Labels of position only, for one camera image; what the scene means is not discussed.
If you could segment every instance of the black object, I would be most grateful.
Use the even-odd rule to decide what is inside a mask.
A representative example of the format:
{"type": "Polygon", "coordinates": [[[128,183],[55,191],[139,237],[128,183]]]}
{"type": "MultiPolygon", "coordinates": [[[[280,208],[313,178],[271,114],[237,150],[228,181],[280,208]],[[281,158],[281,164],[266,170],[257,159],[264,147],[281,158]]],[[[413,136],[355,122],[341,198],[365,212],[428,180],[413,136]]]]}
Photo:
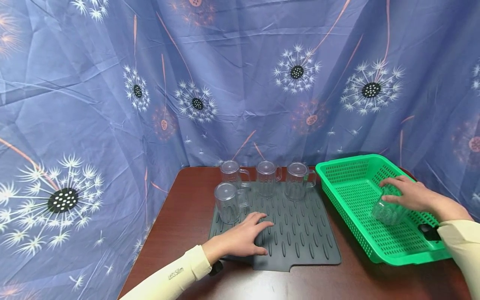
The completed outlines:
{"type": "Polygon", "coordinates": [[[430,224],[420,224],[418,229],[426,240],[435,241],[435,240],[442,240],[440,235],[438,234],[438,226],[432,227],[430,224]]]}
{"type": "MultiPolygon", "coordinates": [[[[251,264],[254,270],[282,272],[289,272],[293,265],[340,264],[340,251],[317,187],[308,189],[305,198],[298,202],[285,197],[284,187],[284,182],[279,183],[274,197],[265,199],[257,195],[256,182],[252,182],[252,190],[242,195],[247,195],[250,205],[242,209],[240,220],[233,224],[250,212],[266,213],[267,217],[260,221],[272,221],[275,225],[260,232],[255,245],[265,247],[268,255],[223,259],[251,264]]],[[[223,223],[215,207],[209,238],[233,225],[223,223]]]]}
{"type": "Polygon", "coordinates": [[[214,276],[220,273],[221,270],[223,270],[223,264],[221,263],[221,261],[217,261],[216,263],[213,264],[212,270],[208,274],[210,276],[214,276]]]}

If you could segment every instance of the beige arm sleeve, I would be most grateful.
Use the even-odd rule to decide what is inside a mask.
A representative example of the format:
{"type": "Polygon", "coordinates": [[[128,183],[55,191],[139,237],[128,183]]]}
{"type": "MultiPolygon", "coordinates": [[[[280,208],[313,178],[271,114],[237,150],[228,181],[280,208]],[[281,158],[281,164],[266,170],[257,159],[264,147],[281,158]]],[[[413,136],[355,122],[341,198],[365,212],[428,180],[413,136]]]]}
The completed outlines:
{"type": "Polygon", "coordinates": [[[455,220],[440,223],[442,237],[467,282],[473,300],[480,300],[480,224],[455,220]]]}
{"type": "Polygon", "coordinates": [[[153,273],[120,300],[173,300],[211,270],[202,247],[195,246],[181,258],[153,273]]]}

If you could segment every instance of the wooden table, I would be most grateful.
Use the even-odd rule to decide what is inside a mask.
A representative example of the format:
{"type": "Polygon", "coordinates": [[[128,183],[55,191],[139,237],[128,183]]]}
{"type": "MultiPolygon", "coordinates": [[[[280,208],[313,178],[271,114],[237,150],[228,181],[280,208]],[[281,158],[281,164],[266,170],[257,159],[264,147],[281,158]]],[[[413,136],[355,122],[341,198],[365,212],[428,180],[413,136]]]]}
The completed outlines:
{"type": "MultiPolygon", "coordinates": [[[[253,168],[250,174],[255,175],[253,168]]],[[[219,183],[218,168],[179,172],[120,296],[207,240],[219,183]]],[[[222,272],[194,283],[180,299],[470,299],[451,259],[403,267],[370,262],[328,198],[322,198],[342,255],[340,265],[295,266],[287,273],[224,262],[222,272]]]]}

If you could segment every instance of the blue backdrop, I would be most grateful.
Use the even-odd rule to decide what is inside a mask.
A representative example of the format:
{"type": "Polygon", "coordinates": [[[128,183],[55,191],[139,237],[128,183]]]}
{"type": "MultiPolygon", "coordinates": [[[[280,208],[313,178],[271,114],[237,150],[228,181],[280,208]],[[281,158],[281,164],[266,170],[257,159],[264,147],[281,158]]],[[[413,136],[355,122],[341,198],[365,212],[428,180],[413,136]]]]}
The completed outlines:
{"type": "Polygon", "coordinates": [[[380,153],[480,217],[475,0],[0,0],[0,298],[115,299],[182,167],[380,153]]]}

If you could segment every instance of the finger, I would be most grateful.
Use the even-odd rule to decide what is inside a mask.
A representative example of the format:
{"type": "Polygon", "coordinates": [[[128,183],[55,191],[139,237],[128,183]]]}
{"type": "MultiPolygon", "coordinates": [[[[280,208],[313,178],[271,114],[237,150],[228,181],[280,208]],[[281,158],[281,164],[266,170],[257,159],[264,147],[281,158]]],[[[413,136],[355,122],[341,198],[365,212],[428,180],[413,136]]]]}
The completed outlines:
{"type": "Polygon", "coordinates": [[[400,180],[395,179],[395,178],[387,178],[387,179],[382,180],[380,182],[380,187],[383,187],[387,184],[393,185],[394,187],[399,189],[402,193],[403,193],[403,189],[405,188],[405,182],[400,181],[400,180]]]}
{"type": "Polygon", "coordinates": [[[267,255],[268,251],[265,248],[254,246],[253,254],[254,255],[267,255]]]}
{"type": "Polygon", "coordinates": [[[382,200],[389,203],[400,204],[400,197],[393,195],[382,196],[382,200]]]}
{"type": "Polygon", "coordinates": [[[273,222],[269,222],[269,221],[264,221],[264,222],[261,222],[261,223],[258,223],[257,225],[255,225],[255,229],[257,230],[258,233],[262,232],[262,230],[264,230],[265,228],[267,227],[271,227],[275,224],[273,224],[273,222]]]}
{"type": "Polygon", "coordinates": [[[245,219],[243,220],[244,222],[250,220],[254,215],[258,214],[259,212],[253,212],[253,213],[249,213],[245,219]]]}
{"type": "Polygon", "coordinates": [[[405,176],[405,175],[397,176],[397,177],[395,177],[395,179],[400,180],[400,181],[403,181],[403,182],[412,182],[412,180],[410,180],[410,178],[408,178],[408,177],[405,176]]]}
{"type": "Polygon", "coordinates": [[[254,222],[254,224],[257,224],[258,221],[260,221],[261,218],[265,218],[267,214],[264,213],[257,213],[256,215],[253,215],[252,218],[250,219],[250,222],[254,222]]]}

